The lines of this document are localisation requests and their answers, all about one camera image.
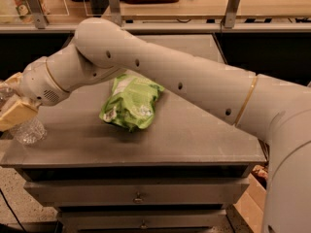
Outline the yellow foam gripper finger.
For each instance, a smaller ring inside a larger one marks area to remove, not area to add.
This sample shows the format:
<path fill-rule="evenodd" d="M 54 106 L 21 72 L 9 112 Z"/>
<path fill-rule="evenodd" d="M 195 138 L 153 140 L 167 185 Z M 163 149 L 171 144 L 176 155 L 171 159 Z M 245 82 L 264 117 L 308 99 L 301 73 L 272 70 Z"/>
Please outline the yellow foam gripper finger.
<path fill-rule="evenodd" d="M 0 111 L 0 131 L 11 129 L 15 125 L 30 120 L 38 114 L 38 107 L 30 100 L 17 95 L 9 98 Z"/>
<path fill-rule="evenodd" d="M 22 73 L 17 72 L 10 77 L 8 77 L 6 80 L 2 82 L 2 85 L 10 87 L 10 88 L 18 88 L 20 81 L 22 78 Z"/>

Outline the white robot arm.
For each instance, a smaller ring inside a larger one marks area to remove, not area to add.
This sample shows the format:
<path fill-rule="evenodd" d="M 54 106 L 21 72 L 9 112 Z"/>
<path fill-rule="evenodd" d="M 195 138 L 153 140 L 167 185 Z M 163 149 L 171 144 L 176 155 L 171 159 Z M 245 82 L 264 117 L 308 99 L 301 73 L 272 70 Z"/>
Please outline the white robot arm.
<path fill-rule="evenodd" d="M 84 85 L 127 69 L 270 146 L 262 233 L 309 233 L 311 88 L 147 43 L 109 20 L 80 22 L 72 43 L 9 77 L 1 114 L 10 129 Z"/>

